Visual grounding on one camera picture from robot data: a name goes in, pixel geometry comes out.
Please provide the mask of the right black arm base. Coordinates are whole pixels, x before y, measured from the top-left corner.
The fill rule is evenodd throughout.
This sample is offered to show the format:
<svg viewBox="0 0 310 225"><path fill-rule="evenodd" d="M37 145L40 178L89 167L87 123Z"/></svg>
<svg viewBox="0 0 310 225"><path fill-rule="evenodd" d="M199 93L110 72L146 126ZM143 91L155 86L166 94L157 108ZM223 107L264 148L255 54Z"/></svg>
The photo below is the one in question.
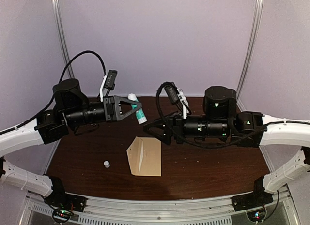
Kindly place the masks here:
<svg viewBox="0 0 310 225"><path fill-rule="evenodd" d="M231 198L234 211L248 210L273 202L273 194L265 191L263 179L264 176L255 180L253 192Z"/></svg>

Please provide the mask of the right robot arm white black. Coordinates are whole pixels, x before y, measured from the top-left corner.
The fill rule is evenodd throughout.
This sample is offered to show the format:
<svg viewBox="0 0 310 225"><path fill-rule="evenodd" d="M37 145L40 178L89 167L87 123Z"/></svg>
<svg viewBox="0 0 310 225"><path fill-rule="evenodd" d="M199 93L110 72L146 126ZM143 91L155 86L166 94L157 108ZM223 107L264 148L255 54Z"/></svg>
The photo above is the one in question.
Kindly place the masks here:
<svg viewBox="0 0 310 225"><path fill-rule="evenodd" d="M205 149L219 149L231 145L259 147L266 145L296 145L297 154L282 167L254 182L248 196L252 206L259 206L267 194L274 194L283 185L295 180L310 169L310 123L289 120L259 112L237 111L234 89L211 86L205 90L203 115L193 115L185 98L171 82L160 86L173 104L182 104L181 113L164 115L157 107L159 118L144 125L144 132L169 145L187 143Z"/></svg>

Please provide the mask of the brown kraft envelope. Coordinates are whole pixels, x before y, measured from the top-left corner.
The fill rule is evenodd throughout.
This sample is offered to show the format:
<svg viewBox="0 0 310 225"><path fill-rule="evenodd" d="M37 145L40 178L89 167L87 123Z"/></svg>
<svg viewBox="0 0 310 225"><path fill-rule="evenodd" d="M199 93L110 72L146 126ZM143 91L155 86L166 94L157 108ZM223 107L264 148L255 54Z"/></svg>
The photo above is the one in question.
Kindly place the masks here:
<svg viewBox="0 0 310 225"><path fill-rule="evenodd" d="M144 158L139 170L140 146L143 141ZM161 177L161 142L156 138L135 137L126 150L131 174L134 176Z"/></svg>

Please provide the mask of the small green glue stick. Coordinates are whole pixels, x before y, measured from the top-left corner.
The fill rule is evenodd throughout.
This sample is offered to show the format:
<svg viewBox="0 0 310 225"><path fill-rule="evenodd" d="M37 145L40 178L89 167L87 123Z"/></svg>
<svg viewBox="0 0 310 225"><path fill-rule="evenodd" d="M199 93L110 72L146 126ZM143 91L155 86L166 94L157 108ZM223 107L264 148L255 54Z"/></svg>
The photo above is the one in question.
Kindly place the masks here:
<svg viewBox="0 0 310 225"><path fill-rule="evenodd" d="M128 99L132 100L132 101L139 102L138 98L133 93L128 94ZM142 108L137 110L135 112L135 115L136 115L136 118L137 118L137 121L138 121L139 124L144 124L144 123L147 122L147 118L146 118Z"/></svg>

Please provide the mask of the white glue stick cap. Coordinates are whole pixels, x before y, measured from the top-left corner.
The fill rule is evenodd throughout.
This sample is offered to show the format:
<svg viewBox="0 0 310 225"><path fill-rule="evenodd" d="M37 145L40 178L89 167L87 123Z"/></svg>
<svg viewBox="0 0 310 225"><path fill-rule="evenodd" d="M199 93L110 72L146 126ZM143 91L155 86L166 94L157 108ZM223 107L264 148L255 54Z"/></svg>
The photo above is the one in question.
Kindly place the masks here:
<svg viewBox="0 0 310 225"><path fill-rule="evenodd" d="M110 168L110 162L109 161L104 161L103 164L104 164L105 168Z"/></svg>

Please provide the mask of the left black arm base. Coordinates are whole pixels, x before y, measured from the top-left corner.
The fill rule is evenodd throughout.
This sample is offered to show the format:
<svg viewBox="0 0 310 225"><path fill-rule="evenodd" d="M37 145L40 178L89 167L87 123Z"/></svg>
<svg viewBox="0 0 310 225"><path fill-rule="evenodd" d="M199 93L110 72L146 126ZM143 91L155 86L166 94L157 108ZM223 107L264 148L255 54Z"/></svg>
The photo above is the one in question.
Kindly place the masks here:
<svg viewBox="0 0 310 225"><path fill-rule="evenodd" d="M84 212L86 204L85 197L67 193L60 178L49 176L49 179L52 183L52 192L48 196L45 196L48 204L66 210Z"/></svg>

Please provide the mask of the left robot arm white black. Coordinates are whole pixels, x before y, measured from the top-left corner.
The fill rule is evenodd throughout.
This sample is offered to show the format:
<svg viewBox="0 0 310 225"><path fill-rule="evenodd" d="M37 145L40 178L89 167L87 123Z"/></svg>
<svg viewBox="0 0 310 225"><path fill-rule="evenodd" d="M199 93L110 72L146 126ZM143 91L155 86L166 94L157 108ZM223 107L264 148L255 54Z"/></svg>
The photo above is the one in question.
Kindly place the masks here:
<svg viewBox="0 0 310 225"><path fill-rule="evenodd" d="M119 96L103 97L90 102L82 93L77 79L67 79L53 87L55 106L25 125L18 125L0 133L0 182L50 197L58 207L69 202L63 184L57 177L38 175L5 160L5 155L27 147L56 142L76 132L83 125L121 121L142 108L142 104Z"/></svg>

